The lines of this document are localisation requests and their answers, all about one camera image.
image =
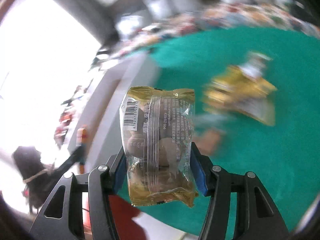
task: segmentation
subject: bright window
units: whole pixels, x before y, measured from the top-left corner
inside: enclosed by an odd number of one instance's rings
[[[0,145],[34,145],[50,162],[62,108],[100,44],[53,0],[25,0],[0,26]]]

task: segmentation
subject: green table surface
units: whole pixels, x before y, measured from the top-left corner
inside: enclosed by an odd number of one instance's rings
[[[161,67],[157,88],[192,88],[196,114],[203,113],[203,85],[229,64],[246,61],[249,50],[273,58],[265,78],[274,84],[276,125],[241,114],[229,123],[222,145],[211,157],[229,172],[254,171],[293,229],[320,189],[320,41],[303,33],[271,28],[212,30],[159,43],[151,57]],[[127,183],[119,195],[130,201]],[[156,219],[199,235],[209,203],[171,203],[139,207]],[[232,194],[226,239],[232,239],[236,198]]]

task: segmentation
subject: barcode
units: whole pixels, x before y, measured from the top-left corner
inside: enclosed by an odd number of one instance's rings
[[[124,130],[136,131],[138,124],[139,101],[134,98],[128,98],[124,112],[123,128]]]

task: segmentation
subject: red cloth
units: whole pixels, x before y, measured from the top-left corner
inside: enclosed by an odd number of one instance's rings
[[[132,220],[140,214],[140,210],[130,205],[117,195],[109,195],[113,219],[121,240],[147,240],[141,226]],[[84,214],[85,231],[91,231],[89,212]]]

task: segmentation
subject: gold snack bag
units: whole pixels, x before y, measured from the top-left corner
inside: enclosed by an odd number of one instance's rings
[[[275,125],[275,108],[270,94],[276,87],[262,78],[271,58],[259,52],[249,52],[249,60],[212,79],[204,91],[205,110],[237,111],[266,125]]]
[[[120,127],[133,205],[180,200],[193,206],[197,196],[190,169],[194,103],[192,89],[128,90],[120,107]]]

